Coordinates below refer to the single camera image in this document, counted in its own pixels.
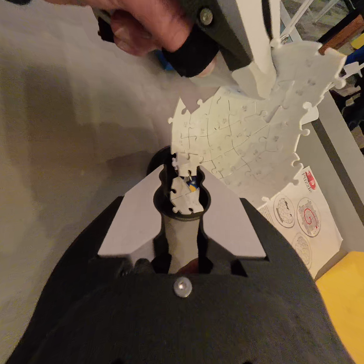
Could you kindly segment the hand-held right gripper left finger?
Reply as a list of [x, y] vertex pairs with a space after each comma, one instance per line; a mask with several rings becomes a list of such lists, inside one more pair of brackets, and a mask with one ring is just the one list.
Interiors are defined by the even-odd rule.
[[123, 196], [98, 250], [99, 257], [125, 258], [131, 265], [143, 258], [156, 273], [168, 273], [171, 254], [164, 220], [154, 203], [164, 168], [157, 167]]

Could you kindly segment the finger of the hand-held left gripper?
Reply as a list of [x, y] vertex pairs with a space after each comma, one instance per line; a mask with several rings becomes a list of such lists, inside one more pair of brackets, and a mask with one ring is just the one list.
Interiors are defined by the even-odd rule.
[[210, 75], [191, 81], [267, 99], [277, 77], [271, 49], [280, 45], [280, 1], [189, 1], [189, 15], [219, 46]]

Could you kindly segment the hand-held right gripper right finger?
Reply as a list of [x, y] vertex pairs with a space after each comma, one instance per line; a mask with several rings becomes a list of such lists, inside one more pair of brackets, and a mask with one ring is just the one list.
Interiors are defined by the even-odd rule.
[[245, 273], [241, 260], [260, 261], [266, 252], [242, 201], [205, 167], [201, 191], [206, 207], [197, 233], [200, 273]]

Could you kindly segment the small puzzle piece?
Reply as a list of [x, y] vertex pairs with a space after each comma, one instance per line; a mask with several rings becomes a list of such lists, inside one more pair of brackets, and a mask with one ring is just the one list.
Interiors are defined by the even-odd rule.
[[171, 200], [174, 205], [173, 212], [181, 213], [182, 215], [189, 215], [192, 213], [203, 212], [204, 208], [199, 202], [199, 190], [190, 192], [181, 197]]
[[184, 181], [183, 177], [176, 177], [172, 180], [170, 200], [173, 201], [177, 198], [184, 197], [191, 193], [188, 184]]

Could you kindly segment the black round ball stand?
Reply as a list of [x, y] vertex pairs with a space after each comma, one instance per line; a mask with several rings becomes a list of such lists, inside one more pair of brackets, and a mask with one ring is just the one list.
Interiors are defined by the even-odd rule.
[[172, 166], [172, 157], [174, 154], [171, 154], [170, 146], [160, 149], [151, 159], [148, 168], [147, 175], [156, 170], [159, 166], [163, 166], [163, 170], [161, 171], [159, 178], [161, 180], [161, 187], [157, 189], [154, 195], [154, 205], [157, 210], [162, 214], [170, 217], [171, 219], [178, 221], [195, 221], [199, 220], [204, 212], [207, 211], [207, 208], [210, 205], [210, 195], [207, 192], [207, 189], [202, 186], [202, 182], [204, 180], [204, 174], [197, 168], [197, 176], [195, 180], [197, 182], [197, 186], [200, 188], [199, 192], [199, 202], [203, 207], [202, 212], [192, 212], [188, 215], [183, 215], [180, 212], [173, 212], [174, 205], [170, 200], [170, 192], [172, 191], [172, 182], [173, 179], [178, 177], [177, 171]]

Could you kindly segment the colourful puzzle ball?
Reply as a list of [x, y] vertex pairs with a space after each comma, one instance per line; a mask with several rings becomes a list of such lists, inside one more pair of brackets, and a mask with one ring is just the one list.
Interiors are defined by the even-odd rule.
[[333, 86], [342, 88], [346, 56], [316, 42], [287, 43], [271, 51], [277, 78], [268, 99], [255, 100], [227, 87], [190, 113], [179, 99], [173, 117], [171, 152], [198, 156], [200, 165], [240, 198], [260, 208], [303, 166], [296, 154], [302, 119]]

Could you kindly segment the yellow plastic bin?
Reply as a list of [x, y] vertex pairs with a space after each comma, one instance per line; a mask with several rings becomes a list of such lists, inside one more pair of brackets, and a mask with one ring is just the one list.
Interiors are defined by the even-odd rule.
[[355, 363], [364, 363], [364, 253], [349, 252], [316, 285]]

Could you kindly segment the person's right hand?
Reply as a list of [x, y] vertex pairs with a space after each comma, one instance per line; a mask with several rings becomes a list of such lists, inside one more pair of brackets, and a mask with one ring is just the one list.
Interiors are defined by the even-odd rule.
[[179, 274], [198, 274], [199, 273], [199, 259], [195, 258], [185, 266], [180, 268]]

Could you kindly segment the person's left hand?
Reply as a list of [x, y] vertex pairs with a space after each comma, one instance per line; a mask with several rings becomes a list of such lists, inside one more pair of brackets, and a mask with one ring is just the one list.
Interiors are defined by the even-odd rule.
[[113, 11], [111, 29], [116, 46], [127, 54], [144, 56], [154, 50], [178, 50], [193, 29], [179, 1], [172, 0], [47, 0]]

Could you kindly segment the white instruction leaflet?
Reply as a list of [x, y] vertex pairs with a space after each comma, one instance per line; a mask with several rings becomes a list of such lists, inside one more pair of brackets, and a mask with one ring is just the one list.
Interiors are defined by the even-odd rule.
[[259, 212], [295, 249], [313, 278], [339, 252], [342, 237], [310, 166]]

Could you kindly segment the brown wooden post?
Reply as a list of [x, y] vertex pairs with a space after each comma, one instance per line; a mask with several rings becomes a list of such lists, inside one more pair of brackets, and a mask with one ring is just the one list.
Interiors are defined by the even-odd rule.
[[338, 50], [341, 48], [347, 41], [349, 41], [354, 35], [358, 34], [359, 31], [364, 29], [364, 21], [361, 14], [355, 17], [352, 21], [350, 21], [344, 27], [341, 27], [339, 30], [334, 31], [334, 34], [330, 36], [330, 38], [325, 42], [321, 42], [322, 46], [319, 49], [319, 53], [324, 55], [326, 50], [331, 48], [334, 50]]

